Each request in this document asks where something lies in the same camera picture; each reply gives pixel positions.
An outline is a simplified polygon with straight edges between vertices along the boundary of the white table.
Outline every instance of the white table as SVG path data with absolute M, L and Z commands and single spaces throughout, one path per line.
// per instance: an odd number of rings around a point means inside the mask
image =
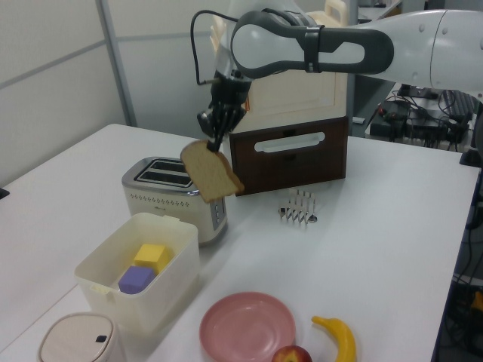
M 129 218 L 122 175 L 141 158 L 178 157 L 189 141 L 112 125 L 5 187 L 1 362 L 35 360 L 53 322 L 89 309 L 73 270 Z M 198 342 L 204 313 L 255 290 L 289 307 L 314 360 L 337 353 L 310 322 L 321 315 L 351 326 L 359 362 L 429 361 L 478 176 L 459 158 L 350 137 L 346 178 L 301 187 L 318 200 L 307 227 L 279 219 L 286 190 L 227 198 L 228 232 L 201 249 L 198 292 L 152 338 L 123 331 L 128 360 L 209 360 Z

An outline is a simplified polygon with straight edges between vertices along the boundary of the dark brown drawer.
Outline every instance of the dark brown drawer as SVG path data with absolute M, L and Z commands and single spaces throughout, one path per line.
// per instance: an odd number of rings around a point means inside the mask
M 269 153 L 255 150 L 263 141 L 318 132 L 325 138 L 315 146 Z M 347 117 L 231 134 L 233 171 L 245 185 L 240 195 L 344 178 L 347 136 Z

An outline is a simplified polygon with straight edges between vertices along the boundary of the pink plate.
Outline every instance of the pink plate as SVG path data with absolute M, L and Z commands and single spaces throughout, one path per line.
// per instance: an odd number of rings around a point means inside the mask
M 206 353 L 216 362 L 270 362 L 295 339 L 295 320 L 278 299 L 246 292 L 211 306 L 199 327 Z

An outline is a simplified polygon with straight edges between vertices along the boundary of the slice of bread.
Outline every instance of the slice of bread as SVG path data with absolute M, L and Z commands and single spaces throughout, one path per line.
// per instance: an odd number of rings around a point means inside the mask
M 190 143 L 181 152 L 186 172 L 205 202 L 242 192 L 245 187 L 220 152 L 206 148 L 208 141 Z

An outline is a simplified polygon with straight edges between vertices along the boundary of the round container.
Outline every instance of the round container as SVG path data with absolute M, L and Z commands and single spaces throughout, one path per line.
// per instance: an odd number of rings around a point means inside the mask
M 69 314 L 47 332 L 38 362 L 125 362 L 118 328 L 108 317 L 90 312 Z

